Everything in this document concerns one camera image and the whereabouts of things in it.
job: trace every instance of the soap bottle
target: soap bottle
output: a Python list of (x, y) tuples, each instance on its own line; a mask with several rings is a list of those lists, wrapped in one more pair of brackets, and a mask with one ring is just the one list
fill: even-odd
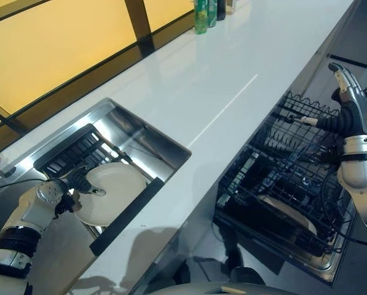
[(208, 0), (208, 27), (216, 25), (218, 14), (218, 0)]
[(231, 15), (235, 12), (237, 0), (226, 0), (226, 13)]
[(195, 32), (203, 34), (208, 28), (208, 0), (194, 0)]
[(218, 0), (218, 20), (226, 18), (226, 0)]

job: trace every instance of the sink basin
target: sink basin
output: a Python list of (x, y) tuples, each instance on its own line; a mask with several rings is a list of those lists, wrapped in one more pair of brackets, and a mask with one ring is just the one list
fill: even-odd
[[(107, 142), (130, 157), (133, 165), (145, 175), (147, 183), (155, 178), (167, 182), (191, 155), (187, 149), (106, 98), (21, 156), (13, 164), (14, 174), (0, 178), (0, 186), (30, 178), (47, 179), (45, 170), (40, 167), (55, 153), (54, 148), (70, 141), (72, 135), (89, 124)], [(19, 196), (35, 184), (30, 181), (0, 190), (0, 228), (17, 206)], [(60, 294), (67, 290), (96, 259), (89, 248), (96, 236), (94, 229), (89, 230), (69, 212), (53, 220), (33, 258), (29, 274), (33, 294)]]

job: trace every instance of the robotic arm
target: robotic arm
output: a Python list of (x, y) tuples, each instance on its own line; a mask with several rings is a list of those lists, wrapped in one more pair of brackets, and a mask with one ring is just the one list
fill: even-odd
[(344, 138), (337, 179), (351, 195), (367, 227), (367, 98), (354, 74), (337, 63), (330, 63), (339, 84), (332, 99), (341, 112), (332, 118), (295, 118), (295, 121), (337, 133)]
[(0, 295), (30, 295), (32, 286), (26, 280), (31, 258), (41, 236), (57, 214), (73, 211), (75, 201), (68, 189), (104, 195), (84, 177), (85, 171), (76, 170), (62, 179), (41, 182), (19, 199), (0, 234)]

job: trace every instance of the white countertop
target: white countertop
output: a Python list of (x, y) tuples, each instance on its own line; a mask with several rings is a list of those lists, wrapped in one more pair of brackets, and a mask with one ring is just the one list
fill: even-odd
[(105, 277), (123, 293), (136, 283), (352, 2), (239, 0), (206, 34), (184, 33), (0, 153), (14, 161), (105, 97), (192, 152), (81, 278)]

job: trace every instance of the dish rack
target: dish rack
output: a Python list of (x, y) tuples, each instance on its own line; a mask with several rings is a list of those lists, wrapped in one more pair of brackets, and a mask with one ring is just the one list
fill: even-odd
[(95, 238), (90, 249), (96, 256), (99, 256), (121, 233), (124, 227), (161, 189), (164, 182), (146, 173), (124, 151), (108, 141), (92, 124), (82, 127), (34, 162), (35, 169), (49, 178), (62, 177), (75, 168), (85, 167), (91, 170), (99, 165), (114, 162), (131, 165), (138, 170), (145, 178), (146, 188), (108, 227), (84, 224)]
[[(348, 235), (356, 215), (335, 173), (342, 138), (294, 122), (292, 116), (337, 114), (288, 92), (221, 178), (215, 213), (218, 224), (237, 229), (330, 284), (346, 248), (334, 228)], [(298, 211), (315, 231), (262, 201), (264, 196)]]

